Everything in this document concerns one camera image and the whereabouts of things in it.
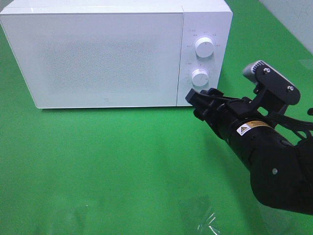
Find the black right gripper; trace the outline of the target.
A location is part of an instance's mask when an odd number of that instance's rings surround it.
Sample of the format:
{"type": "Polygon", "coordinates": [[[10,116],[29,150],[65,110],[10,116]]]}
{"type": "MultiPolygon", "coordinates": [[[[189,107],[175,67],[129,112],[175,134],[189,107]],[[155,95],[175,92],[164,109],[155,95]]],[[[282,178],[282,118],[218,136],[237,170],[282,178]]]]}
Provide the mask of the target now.
{"type": "Polygon", "coordinates": [[[201,121],[219,122],[220,127],[275,127],[288,106],[300,100],[300,91],[276,69],[259,60],[243,70],[243,76],[255,84],[255,97],[232,98],[217,89],[197,92],[191,89],[186,101],[201,121]]]}

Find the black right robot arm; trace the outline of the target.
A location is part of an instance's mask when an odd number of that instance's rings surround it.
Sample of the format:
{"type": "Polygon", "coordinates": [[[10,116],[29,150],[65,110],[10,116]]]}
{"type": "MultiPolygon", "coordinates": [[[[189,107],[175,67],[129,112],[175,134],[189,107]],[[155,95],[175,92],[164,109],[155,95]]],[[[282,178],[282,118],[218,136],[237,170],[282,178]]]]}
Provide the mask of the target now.
{"type": "Polygon", "coordinates": [[[255,84],[255,98],[233,98],[211,88],[191,89],[186,101],[194,116],[224,140],[250,173],[263,205],[312,214],[313,124],[285,115],[301,94],[284,75],[259,60],[243,70],[255,84]]]}

